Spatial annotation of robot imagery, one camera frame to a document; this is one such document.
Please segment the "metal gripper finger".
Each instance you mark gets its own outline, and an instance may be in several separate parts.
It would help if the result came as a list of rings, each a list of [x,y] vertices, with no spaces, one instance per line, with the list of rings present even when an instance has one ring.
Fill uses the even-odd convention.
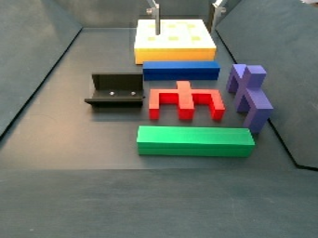
[[[161,34],[161,5],[156,0],[148,0],[150,8],[148,9],[148,14],[153,16],[156,20],[156,34]]]
[[[216,30],[216,27],[218,24],[218,19],[220,19],[221,15],[226,12],[226,7],[225,7],[226,3],[228,3],[228,0],[216,0],[216,2],[212,4],[210,15],[209,15],[209,17],[210,17],[209,30],[210,31]]]

